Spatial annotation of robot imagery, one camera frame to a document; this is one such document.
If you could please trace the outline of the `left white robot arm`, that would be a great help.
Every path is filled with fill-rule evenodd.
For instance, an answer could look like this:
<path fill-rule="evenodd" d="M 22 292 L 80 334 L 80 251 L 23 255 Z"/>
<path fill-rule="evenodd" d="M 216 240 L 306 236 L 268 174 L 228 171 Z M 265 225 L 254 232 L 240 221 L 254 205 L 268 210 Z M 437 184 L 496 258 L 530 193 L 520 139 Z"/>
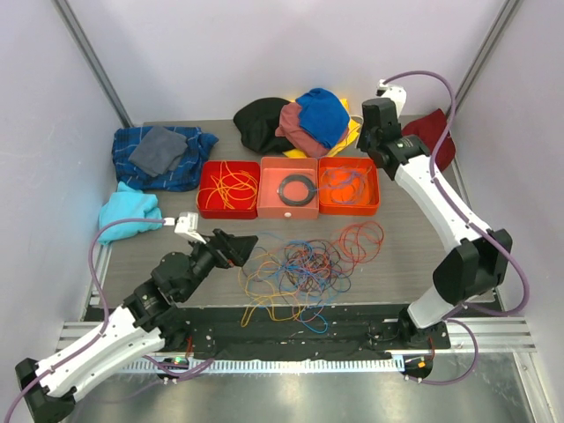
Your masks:
<path fill-rule="evenodd" d="M 44 360 L 15 367 L 20 392 L 35 422 L 60 422 L 77 402 L 109 376 L 144 355 L 181 350 L 189 325 L 179 305 L 215 269 L 242 267 L 258 242 L 255 235 L 216 229 L 191 241 L 190 254 L 162 257 L 150 278 L 83 337 Z"/>

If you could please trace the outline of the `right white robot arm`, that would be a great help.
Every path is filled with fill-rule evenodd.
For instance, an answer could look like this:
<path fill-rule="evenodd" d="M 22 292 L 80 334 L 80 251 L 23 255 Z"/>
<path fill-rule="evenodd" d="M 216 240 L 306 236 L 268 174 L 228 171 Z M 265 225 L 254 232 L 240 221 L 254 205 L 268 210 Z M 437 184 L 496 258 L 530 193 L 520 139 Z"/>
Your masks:
<path fill-rule="evenodd" d="M 510 250 L 512 238 L 473 214 L 419 137 L 403 135 L 392 100 L 364 101 L 362 119 L 358 149 L 415 201 L 446 251 L 433 272 L 431 287 L 398 316 L 399 340 L 416 348 L 428 340 L 430 330 L 444 316 L 503 282 L 508 260 L 499 249 Z"/>

